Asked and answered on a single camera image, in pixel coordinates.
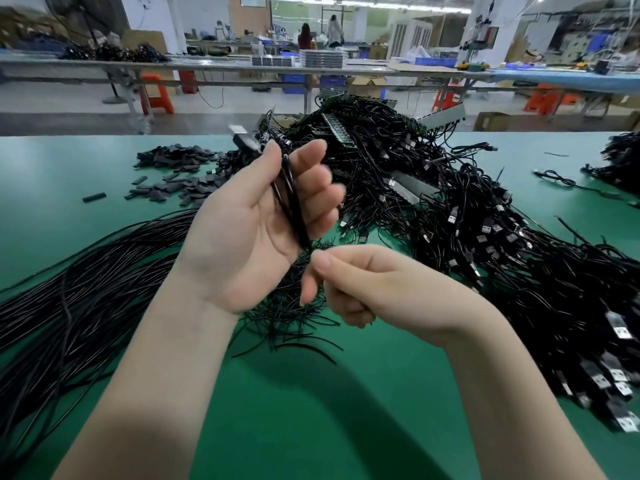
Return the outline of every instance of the floor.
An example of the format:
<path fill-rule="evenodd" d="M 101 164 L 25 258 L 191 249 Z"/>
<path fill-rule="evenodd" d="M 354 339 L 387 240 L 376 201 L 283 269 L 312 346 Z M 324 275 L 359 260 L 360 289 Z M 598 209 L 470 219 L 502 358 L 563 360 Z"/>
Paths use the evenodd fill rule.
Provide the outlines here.
<path fill-rule="evenodd" d="M 126 104 L 103 104 L 112 96 L 107 85 L 69 85 L 12 82 L 0 85 L 0 136 L 59 134 L 134 134 Z M 393 91 L 388 98 L 398 101 L 396 110 L 419 118 L 431 112 L 433 92 Z M 467 120 L 459 130 L 473 130 L 479 112 L 498 111 L 512 115 L 510 131 L 623 131 L 630 109 L 612 106 L 603 120 L 584 119 L 580 106 L 561 107 L 553 120 L 523 112 L 527 99 L 514 93 L 471 93 L 465 99 Z M 176 114 L 156 110 L 155 134 L 213 134 L 225 132 L 229 124 L 253 129 L 260 115 L 274 108 L 276 113 L 297 114 L 303 110 L 302 95 L 269 93 L 250 88 L 204 87 L 196 95 L 172 96 Z"/>

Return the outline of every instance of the forearm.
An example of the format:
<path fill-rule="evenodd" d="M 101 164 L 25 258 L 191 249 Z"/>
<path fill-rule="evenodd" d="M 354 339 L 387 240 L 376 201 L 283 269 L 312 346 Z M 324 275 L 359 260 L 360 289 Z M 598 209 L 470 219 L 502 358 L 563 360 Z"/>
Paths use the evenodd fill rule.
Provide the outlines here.
<path fill-rule="evenodd" d="M 605 478 L 505 318 L 479 314 L 445 351 L 484 480 Z"/>
<path fill-rule="evenodd" d="M 235 315 L 172 271 L 54 478 L 187 478 Z"/>

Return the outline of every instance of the stack of trays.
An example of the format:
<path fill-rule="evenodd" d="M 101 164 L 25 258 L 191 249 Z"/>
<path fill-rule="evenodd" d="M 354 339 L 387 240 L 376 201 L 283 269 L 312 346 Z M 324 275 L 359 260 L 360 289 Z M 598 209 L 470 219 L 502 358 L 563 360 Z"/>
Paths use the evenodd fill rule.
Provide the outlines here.
<path fill-rule="evenodd" d="M 293 57 L 274 57 L 272 55 L 252 55 L 251 65 L 260 67 L 292 67 Z"/>
<path fill-rule="evenodd" d="M 302 67 L 342 69 L 345 54 L 340 50 L 301 50 Z"/>

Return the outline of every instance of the green tabletop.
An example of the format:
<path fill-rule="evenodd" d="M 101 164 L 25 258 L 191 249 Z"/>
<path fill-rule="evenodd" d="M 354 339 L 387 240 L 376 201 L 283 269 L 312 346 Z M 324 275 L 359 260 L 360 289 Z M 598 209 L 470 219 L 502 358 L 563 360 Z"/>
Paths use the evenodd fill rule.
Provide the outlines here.
<path fill-rule="evenodd" d="M 544 182 L 531 170 L 555 169 L 581 184 L 612 190 L 580 174 L 601 164 L 609 133 L 458 133 L 451 144 L 487 140 L 498 152 L 478 165 L 514 195 L 514 205 L 559 237 L 601 236 L 640 258 L 640 210 L 596 193 Z M 66 257 L 134 222 L 178 209 L 126 201 L 131 182 L 162 171 L 135 170 L 136 152 L 160 144 L 232 148 L 227 136 L 5 137 L 0 141 L 0 287 Z M 546 155 L 564 153 L 569 157 Z M 84 204 L 89 194 L 106 199 Z M 366 330 L 324 327 L 318 335 L 344 352 L 317 354 L 268 348 L 225 359 L 205 421 L 193 479 L 478 479 L 473 445 L 445 355 L 411 335 L 377 322 Z M 238 339 L 230 351 L 247 344 Z M 86 396 L 36 451 L 20 478 L 51 475 L 106 386 Z M 61 404 L 68 405 L 72 398 Z M 610 479 L 640 472 L 640 435 L 614 433 L 589 411 L 560 399 L 567 416 Z M 637 402 L 631 409 L 640 415 Z"/>

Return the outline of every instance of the fingernail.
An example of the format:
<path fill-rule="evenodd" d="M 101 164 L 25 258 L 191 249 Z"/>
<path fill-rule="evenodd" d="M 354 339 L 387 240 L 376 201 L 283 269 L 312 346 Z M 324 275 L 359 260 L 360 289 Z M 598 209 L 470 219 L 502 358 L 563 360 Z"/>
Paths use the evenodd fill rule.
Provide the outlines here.
<path fill-rule="evenodd" d="M 316 271 L 320 273 L 328 273 L 331 267 L 331 257 L 326 251 L 316 249 L 311 253 L 311 264 L 314 265 Z"/>

